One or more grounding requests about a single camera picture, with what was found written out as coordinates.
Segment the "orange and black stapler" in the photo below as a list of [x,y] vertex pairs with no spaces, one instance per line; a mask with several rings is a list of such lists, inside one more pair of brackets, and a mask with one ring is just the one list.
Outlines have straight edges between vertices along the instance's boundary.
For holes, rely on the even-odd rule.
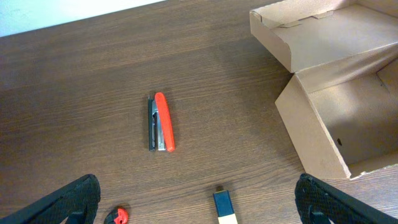
[[167,99],[162,92],[148,98],[149,151],[175,150],[174,131]]

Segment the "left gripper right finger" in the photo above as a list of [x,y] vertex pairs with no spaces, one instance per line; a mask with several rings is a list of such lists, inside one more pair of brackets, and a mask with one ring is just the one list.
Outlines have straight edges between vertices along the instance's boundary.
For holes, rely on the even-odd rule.
[[295,204],[302,223],[397,224],[397,219],[334,188],[310,174],[301,174]]

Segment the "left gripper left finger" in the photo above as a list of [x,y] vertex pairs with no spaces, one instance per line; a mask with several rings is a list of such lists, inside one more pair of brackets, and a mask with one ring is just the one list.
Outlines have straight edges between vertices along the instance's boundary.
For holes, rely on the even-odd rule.
[[94,222],[101,189],[93,174],[86,174],[25,208],[1,219],[1,223]]

